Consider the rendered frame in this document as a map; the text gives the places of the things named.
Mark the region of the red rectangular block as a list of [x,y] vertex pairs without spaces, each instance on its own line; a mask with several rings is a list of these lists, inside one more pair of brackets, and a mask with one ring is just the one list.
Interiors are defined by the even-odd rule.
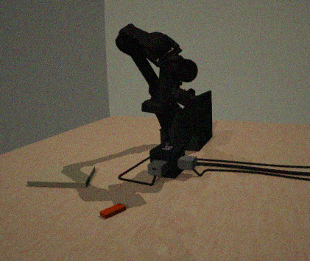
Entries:
[[102,210],[100,212],[100,215],[107,219],[107,218],[110,218],[111,216],[114,216],[116,214],[119,214],[120,212],[123,212],[126,210],[126,206],[123,205],[123,204],[117,204],[115,206],[112,206],[110,208],[107,208],[106,210]]

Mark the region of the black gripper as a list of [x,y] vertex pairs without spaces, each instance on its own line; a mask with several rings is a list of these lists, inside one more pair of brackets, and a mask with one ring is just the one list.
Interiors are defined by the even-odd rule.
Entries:
[[180,88],[179,86],[182,85],[182,82],[173,78],[159,76],[159,80],[156,80],[156,85],[158,85],[158,95],[155,95],[155,99],[144,101],[141,105],[141,111],[154,113],[163,132],[167,133],[175,113],[182,109],[182,107],[178,107],[176,101],[174,103],[169,103],[169,99],[175,85]]

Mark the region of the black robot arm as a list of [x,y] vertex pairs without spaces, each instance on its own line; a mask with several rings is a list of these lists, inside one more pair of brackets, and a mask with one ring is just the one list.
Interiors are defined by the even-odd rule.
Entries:
[[[119,31],[115,43],[118,49],[131,56],[138,66],[139,71],[149,85],[151,99],[155,99],[155,95],[158,95],[156,80],[159,80],[159,78],[147,60],[160,68],[160,77],[173,78],[181,82],[191,82],[197,76],[197,64],[192,60],[183,58],[181,55],[179,56],[182,51],[180,46],[168,35],[160,32],[148,33],[133,24],[128,24]],[[190,88],[186,91],[175,85],[169,103],[176,101],[177,104],[182,104],[190,110],[196,100],[195,90]],[[181,107],[179,104],[178,107]]]

